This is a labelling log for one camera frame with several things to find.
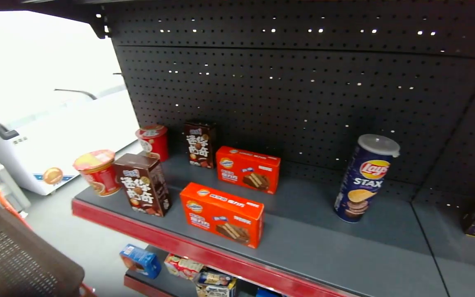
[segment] red cup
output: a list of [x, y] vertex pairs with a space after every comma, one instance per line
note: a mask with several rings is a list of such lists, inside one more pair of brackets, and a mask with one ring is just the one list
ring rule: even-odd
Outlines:
[[138, 141], [146, 152], [146, 156], [158, 158], [161, 162], [168, 160], [168, 128], [153, 125], [137, 130]]

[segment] chip can lid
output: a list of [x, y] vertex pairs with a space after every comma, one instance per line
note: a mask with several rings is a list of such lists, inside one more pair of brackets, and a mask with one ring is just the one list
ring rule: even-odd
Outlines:
[[397, 158], [401, 146], [388, 137], [375, 134], [364, 134], [358, 137], [358, 145], [364, 150], [382, 156], [392, 156]]

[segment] store shelf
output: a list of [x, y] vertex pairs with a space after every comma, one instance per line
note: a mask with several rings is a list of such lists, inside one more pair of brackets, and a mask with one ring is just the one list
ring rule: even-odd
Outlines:
[[[362, 222], [347, 224], [332, 211], [338, 185], [282, 178], [269, 195], [220, 182], [183, 155], [164, 171], [173, 201], [164, 218], [132, 211], [124, 192], [98, 197], [90, 188], [73, 200], [73, 213], [293, 297], [446, 295], [409, 203], [383, 194]], [[265, 203], [259, 248], [188, 225], [179, 192], [190, 180]]]
[[[148, 245], [146, 250], [157, 255], [162, 271], [154, 280], [128, 270], [124, 276], [124, 285], [139, 293], [150, 297], [198, 297], [195, 286], [190, 280], [171, 275], [162, 263], [168, 252], [160, 250], [154, 246]], [[240, 281], [237, 284], [237, 297], [253, 297], [256, 294], [256, 286]]]
[[475, 296], [475, 237], [460, 228], [460, 212], [427, 203], [414, 203], [414, 208], [450, 297]]

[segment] lower shelf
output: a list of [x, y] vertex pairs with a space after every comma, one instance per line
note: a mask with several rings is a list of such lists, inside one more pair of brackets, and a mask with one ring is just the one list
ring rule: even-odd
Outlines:
[[[152, 280], [139, 273], [128, 270], [124, 275], [124, 286], [149, 297], [198, 297], [195, 286], [190, 280], [171, 275], [162, 263], [168, 252], [148, 245], [146, 250], [153, 252], [159, 259], [162, 270], [159, 276]], [[237, 297], [256, 296], [257, 287], [244, 281], [237, 284]]]

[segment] brown plastic basket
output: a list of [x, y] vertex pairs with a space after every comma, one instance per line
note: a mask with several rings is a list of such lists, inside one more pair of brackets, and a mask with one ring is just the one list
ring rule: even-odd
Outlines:
[[79, 296], [82, 267], [11, 213], [0, 206], [0, 297]]

